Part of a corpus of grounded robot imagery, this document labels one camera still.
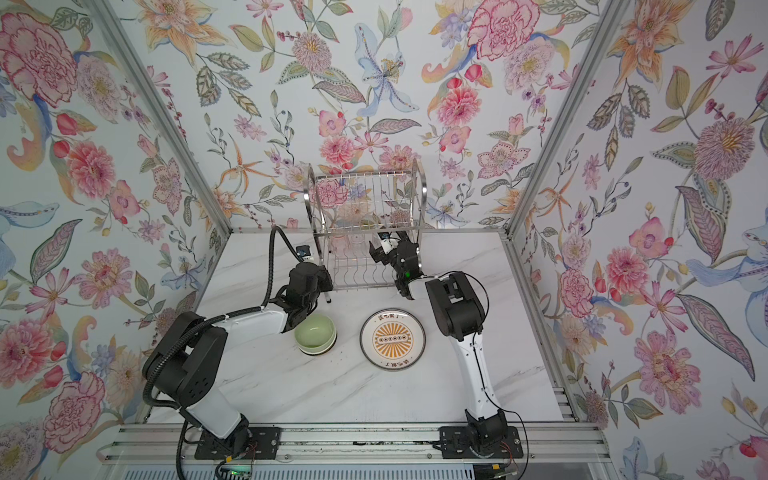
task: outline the green bowl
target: green bowl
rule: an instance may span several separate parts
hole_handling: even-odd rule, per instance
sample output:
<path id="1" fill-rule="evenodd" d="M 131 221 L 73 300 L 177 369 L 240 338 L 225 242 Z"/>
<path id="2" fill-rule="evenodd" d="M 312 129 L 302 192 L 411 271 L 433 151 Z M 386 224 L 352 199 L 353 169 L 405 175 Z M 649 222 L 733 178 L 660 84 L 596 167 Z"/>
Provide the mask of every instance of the green bowl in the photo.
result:
<path id="1" fill-rule="evenodd" d="M 336 343 L 336 335 L 333 320 L 321 313 L 313 313 L 293 329 L 299 350 L 307 355 L 320 355 L 330 350 Z"/>

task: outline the cable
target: cable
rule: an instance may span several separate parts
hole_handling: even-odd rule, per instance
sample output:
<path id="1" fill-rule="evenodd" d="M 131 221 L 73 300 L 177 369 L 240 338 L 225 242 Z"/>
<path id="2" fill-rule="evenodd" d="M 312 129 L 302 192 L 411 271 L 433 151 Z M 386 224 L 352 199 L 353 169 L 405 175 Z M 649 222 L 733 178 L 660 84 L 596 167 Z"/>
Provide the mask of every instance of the cable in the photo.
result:
<path id="1" fill-rule="evenodd" d="M 277 225 L 272 226 L 272 231 L 270 231 L 270 269 L 269 269 L 269 273 L 267 274 L 266 295 L 264 296 L 264 301 L 261 303 L 261 306 L 266 306 L 270 301 L 270 297 L 272 296 L 272 282 L 274 281 L 274 274 L 275 274 L 275 233 L 277 232 L 280 233 L 280 236 L 283 238 L 283 241 L 288 246 L 288 250 L 290 250 L 290 252 L 296 258 L 296 260 L 298 260 L 299 263 L 304 261 L 302 257 L 299 257 L 299 254 L 296 253 L 296 250 L 293 248 L 293 245 L 291 245 L 290 242 L 288 241 L 288 237 L 286 237 L 286 234 L 285 232 L 283 232 L 283 229 L 281 229 Z"/>

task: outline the dish rack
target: dish rack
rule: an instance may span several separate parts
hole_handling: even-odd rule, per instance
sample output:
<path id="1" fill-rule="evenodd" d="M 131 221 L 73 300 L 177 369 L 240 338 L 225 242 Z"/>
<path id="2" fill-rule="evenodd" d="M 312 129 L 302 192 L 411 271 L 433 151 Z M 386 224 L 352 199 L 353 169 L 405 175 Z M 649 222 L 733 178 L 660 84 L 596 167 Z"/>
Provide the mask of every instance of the dish rack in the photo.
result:
<path id="1" fill-rule="evenodd" d="M 369 242 L 377 248 L 381 245 L 378 233 L 404 230 L 418 243 L 426 198 L 426 176 L 418 161 L 410 170 L 319 177 L 310 165 L 304 185 L 306 213 L 318 264 L 328 268 L 333 289 L 394 286 L 394 269 L 373 261 Z"/>

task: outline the pink flower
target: pink flower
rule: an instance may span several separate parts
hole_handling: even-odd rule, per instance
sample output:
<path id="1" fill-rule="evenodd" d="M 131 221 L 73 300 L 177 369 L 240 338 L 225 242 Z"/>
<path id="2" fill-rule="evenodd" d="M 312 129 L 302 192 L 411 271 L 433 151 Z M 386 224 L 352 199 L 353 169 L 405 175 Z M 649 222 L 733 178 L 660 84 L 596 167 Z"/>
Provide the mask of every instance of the pink flower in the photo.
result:
<path id="1" fill-rule="evenodd" d="M 676 326 L 681 332 L 688 330 L 688 325 L 681 322 L 675 315 L 684 315 L 685 309 L 682 306 L 669 306 L 669 302 L 675 297 L 675 292 L 672 289 L 664 292 L 664 296 L 661 295 L 661 285 L 658 282 L 651 282 L 651 286 L 654 289 L 654 295 L 650 296 L 643 291 L 643 298 L 645 302 L 652 306 L 650 311 L 650 317 L 656 318 L 658 313 L 661 313 L 661 319 L 664 321 L 664 325 L 668 330 L 672 330 L 672 326 Z"/>
<path id="2" fill-rule="evenodd" d="M 77 65 L 58 31 L 25 13 L 0 18 L 0 66 L 27 99 L 57 107 L 77 85 Z"/>
<path id="3" fill-rule="evenodd" d="M 331 51 L 317 33 L 305 33 L 293 41 L 291 51 L 310 73 L 323 73 L 331 66 Z"/>
<path id="4" fill-rule="evenodd" d="M 440 147 L 442 147 L 440 150 L 444 151 L 447 148 L 455 154 L 460 154 L 467 144 L 471 131 L 472 129 L 469 127 L 453 127 L 448 130 L 440 139 Z"/>
<path id="5" fill-rule="evenodd" d="M 477 44 L 478 59 L 511 55 L 531 37 L 538 16 L 532 0 L 484 0 L 469 26 L 468 44 Z"/>
<path id="6" fill-rule="evenodd" d="M 384 144 L 387 141 L 389 141 L 389 139 L 386 137 L 379 140 L 379 137 L 381 136 L 382 136 L 381 134 L 377 133 L 376 135 L 373 135 L 371 137 L 371 133 L 367 131 L 365 134 L 365 137 L 366 137 L 365 140 L 363 140 L 360 137 L 355 137 L 355 141 L 360 144 L 360 145 L 356 145 L 355 148 L 357 148 L 357 150 L 365 150 L 367 148 L 369 152 L 373 153 L 374 147 L 382 148 Z"/>
<path id="7" fill-rule="evenodd" d="M 136 197 L 125 180 L 118 180 L 118 185 L 109 194 L 109 206 L 115 218 L 132 217 L 141 212 Z"/>
<path id="8" fill-rule="evenodd" d="M 525 88 L 537 81 L 554 55 L 552 43 L 537 37 L 517 50 L 505 62 L 504 85 L 508 93 Z"/>
<path id="9" fill-rule="evenodd" d="M 606 268 L 611 285 L 622 294 L 641 293 L 648 283 L 648 265 L 630 247 L 614 248 Z"/>
<path id="10" fill-rule="evenodd" d="M 243 135 L 243 138 L 250 137 L 251 140 L 261 141 L 266 136 L 266 132 L 260 126 L 253 124 L 242 115 L 237 115 L 235 118 L 235 128 Z"/>
<path id="11" fill-rule="evenodd" d="M 454 88 L 442 99 L 437 115 L 446 127 L 466 125 L 480 112 L 481 103 L 474 89 L 467 86 Z"/>
<path id="12" fill-rule="evenodd" d="M 587 190 L 597 190 L 598 182 L 600 181 L 600 155 L 590 155 L 587 163 L 584 164 L 584 173 L 581 174 L 584 177 L 584 185 L 587 186 Z"/>
<path id="13" fill-rule="evenodd" d="M 78 93 L 99 115 L 117 123 L 120 88 L 114 82 L 107 64 L 97 57 L 83 55 L 78 61 Z"/>
<path id="14" fill-rule="evenodd" d="M 531 152 L 530 148 L 518 148 L 505 141 L 499 141 L 490 152 L 483 152 L 478 155 L 480 163 L 480 178 L 499 177 L 504 172 L 510 171 L 515 165 L 519 164 Z"/>
<path id="15" fill-rule="evenodd" d="M 548 80 L 547 83 L 549 84 L 549 88 L 551 88 L 552 90 L 566 90 L 571 86 L 574 80 L 576 80 L 576 77 L 578 76 L 579 71 L 581 71 L 581 67 L 579 66 L 579 64 L 574 65 L 573 73 L 571 73 L 570 75 L 565 70 L 561 71 L 558 76 L 562 78 L 564 82 L 561 84 L 553 85 L 552 82 Z"/>
<path id="16" fill-rule="evenodd" d="M 651 332 L 648 333 L 647 345 L 643 339 L 635 340 L 634 355 L 643 362 L 640 390 L 654 394 L 656 403 L 661 407 L 667 404 L 669 396 L 670 407 L 676 413 L 683 414 L 691 404 L 701 407 L 701 392 L 694 387 L 694 383 L 701 381 L 701 371 L 686 364 L 690 352 L 688 349 L 675 352 L 676 345 L 677 338 L 672 330 L 667 330 L 666 336 Z"/>
<path id="17" fill-rule="evenodd" d="M 421 157 L 411 147 L 395 145 L 395 150 L 384 147 L 384 153 L 379 155 L 379 171 L 411 170 L 413 162 Z"/>
<path id="18" fill-rule="evenodd" d="M 339 135 L 344 132 L 346 120 L 343 115 L 335 115 L 327 110 L 320 111 L 320 134 L 324 137 Z"/>
<path id="19" fill-rule="evenodd" d="M 109 306 L 109 298 L 115 298 L 131 291 L 128 282 L 134 273 L 123 270 L 131 266 L 128 258 L 118 253 L 118 249 L 107 250 L 107 254 L 93 252 L 93 263 L 83 262 L 83 269 L 88 273 L 81 273 L 74 277 L 72 283 L 80 285 L 80 296 L 86 300 L 94 298 L 93 307 L 105 308 Z"/>
<path id="20" fill-rule="evenodd" d="M 93 372 L 83 372 L 77 382 L 65 382 L 45 417 L 45 446 L 57 453 L 74 447 L 96 425 L 103 399 L 104 381 Z"/>
<path id="21" fill-rule="evenodd" d="M 320 197 L 320 204 L 325 208 L 335 207 L 346 202 L 349 189 L 335 178 L 326 178 L 317 182 L 315 188 Z"/>
<path id="22" fill-rule="evenodd" d="M 282 3 L 272 3 L 272 0 L 251 0 L 254 5 L 246 5 L 245 8 L 256 12 L 253 17 L 256 18 L 259 15 L 266 13 L 266 16 L 272 18 L 272 12 L 282 7 Z"/>
<path id="23" fill-rule="evenodd" d="M 154 83 L 155 87 L 170 87 L 170 84 L 163 83 L 168 79 L 168 75 L 162 71 L 159 74 L 154 74 L 154 66 L 148 65 L 147 66 L 147 74 L 149 75 L 149 78 L 152 79 L 152 82 Z"/>
<path id="24" fill-rule="evenodd" d="M 592 250 L 592 240 L 587 240 L 579 232 L 573 233 L 563 243 L 563 261 L 573 270 L 581 271 Z"/>
<path id="25" fill-rule="evenodd" d="M 27 305 L 27 313 L 32 313 L 39 309 L 44 309 L 43 314 L 41 317 L 42 321 L 45 321 L 56 308 L 56 305 L 66 305 L 67 299 L 63 298 L 61 295 L 66 291 L 67 288 L 72 284 L 71 279 L 67 281 L 67 277 L 69 276 L 69 269 L 68 268 L 62 268 L 61 272 L 58 274 L 58 282 L 53 276 L 53 273 L 48 272 L 45 275 L 45 282 L 48 284 L 49 290 L 44 289 L 41 286 L 34 285 L 30 287 L 29 292 L 34 296 L 39 296 L 40 298 L 44 298 L 45 300 L 40 300 L 36 303 L 30 303 Z"/>
<path id="26" fill-rule="evenodd" d="M 647 258 L 663 257 L 670 248 L 664 242 L 664 226 L 659 217 L 653 217 L 629 236 L 629 244 Z"/>
<path id="27" fill-rule="evenodd" d="M 740 172 L 755 149 L 754 133 L 743 118 L 705 127 L 694 151 L 696 173 L 704 180 L 728 180 Z"/>
<path id="28" fill-rule="evenodd" d="M 99 200 L 109 194 L 114 181 L 114 161 L 106 148 L 97 148 L 92 141 L 76 143 L 69 151 L 67 168 L 79 192 Z"/>
<path id="29" fill-rule="evenodd" d="M 735 52 L 733 51 L 733 40 L 726 41 L 725 55 L 713 50 L 712 53 L 710 53 L 710 60 L 717 63 L 717 65 L 708 65 L 707 70 L 720 70 L 721 68 L 725 68 L 725 71 L 720 75 L 721 78 L 727 77 L 731 68 L 737 73 L 743 71 L 755 71 L 755 66 L 745 60 L 762 52 L 763 44 L 759 43 L 751 50 L 745 51 L 746 48 L 750 46 L 751 41 L 752 35 L 744 37 L 741 44 L 739 44 L 739 48 L 737 48 Z"/>
<path id="30" fill-rule="evenodd" d="M 6 323 L 0 333 L 0 382 L 10 389 L 18 380 L 32 380 L 48 363 L 53 339 L 45 323 L 22 318 Z"/>
<path id="31" fill-rule="evenodd" d="M 443 177 L 448 177 L 450 180 L 456 180 L 459 177 L 464 177 L 466 173 L 459 164 L 453 158 L 449 158 L 446 161 L 440 161 L 440 171 Z"/>
<path id="32" fill-rule="evenodd" d="M 162 240 L 165 223 L 159 220 L 139 220 L 139 235 L 141 239 L 150 244 L 155 240 Z"/>
<path id="33" fill-rule="evenodd" d="M 152 192 L 152 197 L 165 204 L 168 207 L 168 211 L 171 215 L 175 215 L 179 211 L 179 204 L 181 203 L 181 173 L 179 172 L 179 164 L 176 160 L 171 158 L 168 162 L 168 166 L 161 165 L 152 170 L 154 176 L 154 182 L 157 185 Z"/>
<path id="34" fill-rule="evenodd" d="M 136 145 L 138 145 L 149 158 L 155 158 L 157 156 L 157 147 L 155 147 L 154 143 L 144 135 L 139 134 L 139 141 L 136 142 Z"/>
<path id="35" fill-rule="evenodd" d="M 566 307 L 578 318 L 584 318 L 592 312 L 592 287 L 589 279 L 576 269 L 569 268 L 560 277 L 561 297 Z"/>
<path id="36" fill-rule="evenodd" d="M 334 165 L 346 163 L 355 154 L 355 145 L 344 135 L 334 135 L 328 137 L 323 146 L 320 147 L 320 154 Z"/>

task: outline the orange sunburst pattern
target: orange sunburst pattern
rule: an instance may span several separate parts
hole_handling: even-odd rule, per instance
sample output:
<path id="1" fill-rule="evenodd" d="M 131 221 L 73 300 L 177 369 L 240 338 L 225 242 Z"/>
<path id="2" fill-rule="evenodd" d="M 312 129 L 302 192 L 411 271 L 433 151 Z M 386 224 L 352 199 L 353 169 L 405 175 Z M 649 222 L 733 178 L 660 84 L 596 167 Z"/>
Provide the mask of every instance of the orange sunburst pattern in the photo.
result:
<path id="1" fill-rule="evenodd" d="M 411 331 L 402 323 L 389 322 L 381 325 L 373 334 L 373 342 L 381 356 L 397 359 L 411 351 Z"/>

